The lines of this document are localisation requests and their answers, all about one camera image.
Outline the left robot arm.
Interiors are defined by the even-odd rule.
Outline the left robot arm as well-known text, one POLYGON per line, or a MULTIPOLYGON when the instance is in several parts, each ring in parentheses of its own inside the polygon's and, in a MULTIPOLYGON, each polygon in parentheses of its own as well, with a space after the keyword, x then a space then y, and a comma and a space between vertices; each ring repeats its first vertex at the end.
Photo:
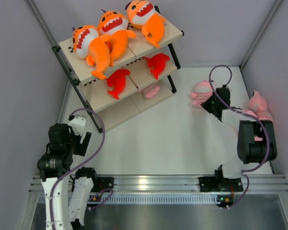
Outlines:
POLYGON ((94 168, 82 167, 75 173, 72 198, 68 198, 68 172, 73 155, 84 156, 91 133, 79 124, 55 124, 49 128, 46 153, 37 163, 44 190, 46 229, 83 230, 84 215, 91 191, 98 188, 99 180, 94 168))

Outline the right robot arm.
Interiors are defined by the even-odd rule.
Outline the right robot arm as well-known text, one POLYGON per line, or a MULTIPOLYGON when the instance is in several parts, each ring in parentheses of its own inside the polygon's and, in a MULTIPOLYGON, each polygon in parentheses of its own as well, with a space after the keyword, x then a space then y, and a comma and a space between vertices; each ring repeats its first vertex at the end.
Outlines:
POLYGON ((260 165, 277 157, 273 117, 268 111, 266 99, 258 91, 248 102, 246 110, 230 105, 230 91, 225 86, 217 88, 212 96, 201 104, 222 123, 231 126, 238 134, 237 153, 220 165, 214 175, 200 177, 202 192, 242 192, 242 173, 245 165, 260 165))

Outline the orange shark plush facing up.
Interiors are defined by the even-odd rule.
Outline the orange shark plush facing up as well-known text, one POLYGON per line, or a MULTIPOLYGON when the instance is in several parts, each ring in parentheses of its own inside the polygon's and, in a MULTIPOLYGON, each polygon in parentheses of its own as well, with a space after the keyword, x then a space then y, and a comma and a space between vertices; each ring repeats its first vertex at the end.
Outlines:
POLYGON ((129 23, 141 30, 146 40, 156 48, 165 35, 167 20, 156 11, 154 5, 147 0, 133 0, 125 6, 129 23))

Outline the orange shark plush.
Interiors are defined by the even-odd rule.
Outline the orange shark plush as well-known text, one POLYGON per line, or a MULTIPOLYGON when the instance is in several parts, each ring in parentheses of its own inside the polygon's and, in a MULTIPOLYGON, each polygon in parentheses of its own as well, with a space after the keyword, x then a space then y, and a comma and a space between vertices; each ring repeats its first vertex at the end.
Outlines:
POLYGON ((120 59, 126 52, 130 38, 136 38, 134 31, 128 30, 127 17, 118 11, 106 11, 101 9, 102 16, 98 23, 98 31, 101 35, 109 35, 110 66, 120 59))

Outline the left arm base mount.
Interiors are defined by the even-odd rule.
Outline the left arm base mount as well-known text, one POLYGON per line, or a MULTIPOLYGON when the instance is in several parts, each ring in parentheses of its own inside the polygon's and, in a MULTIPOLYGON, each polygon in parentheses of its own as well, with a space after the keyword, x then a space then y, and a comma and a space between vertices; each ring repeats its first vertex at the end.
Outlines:
POLYGON ((99 176, 93 179, 93 188, 91 192, 97 193, 105 189, 113 188, 114 178, 113 177, 104 177, 99 176))

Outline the small red shark plush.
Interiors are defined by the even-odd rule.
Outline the small red shark plush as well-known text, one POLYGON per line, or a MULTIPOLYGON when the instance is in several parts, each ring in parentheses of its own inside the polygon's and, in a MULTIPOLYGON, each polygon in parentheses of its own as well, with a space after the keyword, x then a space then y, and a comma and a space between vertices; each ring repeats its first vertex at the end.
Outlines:
POLYGON ((159 74, 165 69, 167 61, 170 60, 170 57, 164 53, 159 53, 151 58, 144 57, 144 59, 147 60, 150 72, 153 74, 155 79, 158 80, 159 74))

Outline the large red shark plush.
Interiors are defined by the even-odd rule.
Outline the large red shark plush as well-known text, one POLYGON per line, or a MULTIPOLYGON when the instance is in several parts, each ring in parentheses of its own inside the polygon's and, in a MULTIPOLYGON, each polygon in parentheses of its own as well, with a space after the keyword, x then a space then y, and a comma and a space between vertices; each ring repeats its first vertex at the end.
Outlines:
POLYGON ((119 94, 122 93, 126 86, 126 76, 130 75, 127 69, 118 69, 107 78, 107 85, 112 90, 108 90, 108 94, 119 100, 119 94))

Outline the orange shark plush face down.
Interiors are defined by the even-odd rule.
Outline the orange shark plush face down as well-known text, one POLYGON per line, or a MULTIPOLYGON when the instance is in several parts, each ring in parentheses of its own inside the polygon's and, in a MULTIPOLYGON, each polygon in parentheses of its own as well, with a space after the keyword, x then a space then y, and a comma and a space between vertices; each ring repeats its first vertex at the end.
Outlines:
POLYGON ((104 72, 111 63, 110 50, 107 42, 111 41, 108 34, 100 34, 94 25, 83 25, 72 29, 72 44, 76 55, 84 59, 89 66, 94 66, 92 76, 104 80, 104 72))

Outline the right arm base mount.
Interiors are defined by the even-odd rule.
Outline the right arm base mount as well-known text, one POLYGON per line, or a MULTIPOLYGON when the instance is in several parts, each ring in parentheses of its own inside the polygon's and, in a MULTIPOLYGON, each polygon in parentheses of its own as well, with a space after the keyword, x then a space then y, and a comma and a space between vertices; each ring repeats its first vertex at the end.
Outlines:
POLYGON ((241 179, 217 179, 214 176, 199 177, 201 192, 243 192, 241 179))

